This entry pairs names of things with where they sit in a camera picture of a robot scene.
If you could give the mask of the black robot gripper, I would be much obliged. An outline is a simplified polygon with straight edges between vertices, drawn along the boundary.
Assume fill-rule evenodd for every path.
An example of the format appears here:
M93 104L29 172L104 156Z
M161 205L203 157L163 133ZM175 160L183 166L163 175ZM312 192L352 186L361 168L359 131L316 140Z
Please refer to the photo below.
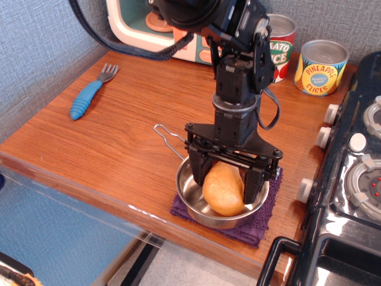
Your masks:
M283 153L258 133L261 95L233 104L213 96L214 123L188 123L186 149L194 181L202 186L213 160L246 170L244 204L254 203L265 181L274 179Z

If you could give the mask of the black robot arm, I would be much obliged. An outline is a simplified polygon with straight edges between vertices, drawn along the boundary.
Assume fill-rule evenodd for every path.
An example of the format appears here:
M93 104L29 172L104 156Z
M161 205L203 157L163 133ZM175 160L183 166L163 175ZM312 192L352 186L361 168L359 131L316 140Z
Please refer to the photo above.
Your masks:
M271 27L258 1L155 1L171 26L205 38L216 79L214 123L188 123L186 148L194 181L213 161L245 169L243 202L251 204L274 178L282 152L258 134L262 93L274 80Z

